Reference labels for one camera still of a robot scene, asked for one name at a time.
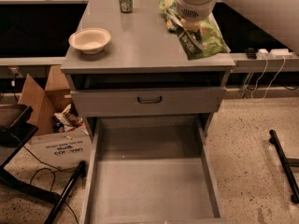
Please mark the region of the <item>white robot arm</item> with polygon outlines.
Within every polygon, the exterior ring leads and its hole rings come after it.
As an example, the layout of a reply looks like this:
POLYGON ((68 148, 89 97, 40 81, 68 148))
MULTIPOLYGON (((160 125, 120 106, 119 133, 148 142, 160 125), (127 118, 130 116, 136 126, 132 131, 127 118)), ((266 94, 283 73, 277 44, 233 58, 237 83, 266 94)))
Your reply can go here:
POLYGON ((299 0, 177 0, 177 11, 187 21, 209 16, 217 1, 299 53, 299 0))

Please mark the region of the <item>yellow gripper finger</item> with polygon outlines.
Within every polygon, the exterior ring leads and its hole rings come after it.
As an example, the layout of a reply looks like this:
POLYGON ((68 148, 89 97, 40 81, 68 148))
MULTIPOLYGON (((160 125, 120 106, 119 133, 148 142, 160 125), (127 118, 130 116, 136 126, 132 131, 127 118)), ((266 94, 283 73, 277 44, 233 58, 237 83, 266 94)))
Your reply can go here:
POLYGON ((181 19, 180 23, 182 27, 191 32, 203 32, 205 30, 204 24, 202 21, 187 21, 185 19, 181 19))

